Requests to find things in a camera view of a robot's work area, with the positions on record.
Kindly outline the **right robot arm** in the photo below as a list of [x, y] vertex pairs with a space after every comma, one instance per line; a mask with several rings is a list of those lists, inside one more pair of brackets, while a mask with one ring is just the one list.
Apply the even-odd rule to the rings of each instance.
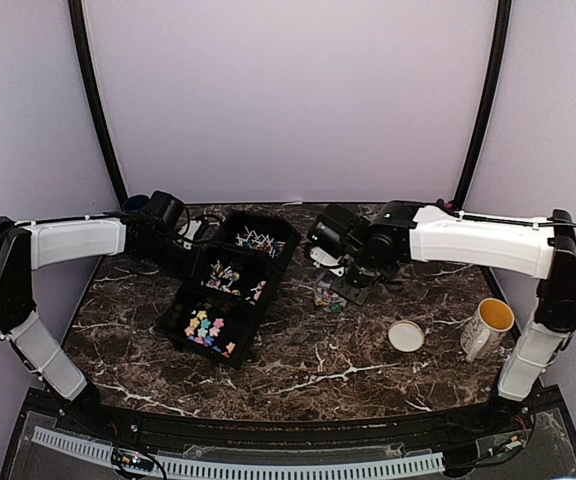
[[576, 223], [563, 209], [546, 217], [454, 210], [445, 203], [394, 200], [371, 219], [329, 204], [307, 233], [310, 257], [338, 271], [334, 291], [361, 305], [372, 285], [409, 263], [473, 265], [499, 285], [502, 271], [536, 283], [534, 308], [499, 375], [496, 396], [478, 413], [489, 434], [502, 432], [517, 405], [576, 332]]

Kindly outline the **clear plastic cup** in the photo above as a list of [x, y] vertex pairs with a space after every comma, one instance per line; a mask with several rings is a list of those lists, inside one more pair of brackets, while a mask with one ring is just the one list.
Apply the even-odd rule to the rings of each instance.
[[336, 276], [324, 272], [320, 274], [314, 285], [314, 305], [333, 314], [340, 314], [347, 306], [348, 301], [332, 290]]

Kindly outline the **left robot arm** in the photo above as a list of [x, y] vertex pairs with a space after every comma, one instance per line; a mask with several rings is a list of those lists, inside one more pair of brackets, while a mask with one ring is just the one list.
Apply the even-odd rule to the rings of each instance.
[[169, 276], [185, 273], [200, 223], [181, 227], [147, 215], [94, 215], [43, 221], [0, 216], [0, 341], [29, 372], [71, 405], [69, 417], [88, 436], [109, 427], [99, 391], [64, 351], [65, 327], [44, 313], [75, 312], [84, 285], [104, 257], [132, 255]]

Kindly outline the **black three-compartment candy tray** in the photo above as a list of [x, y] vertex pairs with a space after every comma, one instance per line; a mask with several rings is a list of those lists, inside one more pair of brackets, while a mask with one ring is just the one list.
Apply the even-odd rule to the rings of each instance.
[[155, 331], [180, 351], [239, 369], [300, 240], [281, 216], [232, 211], [199, 250]]

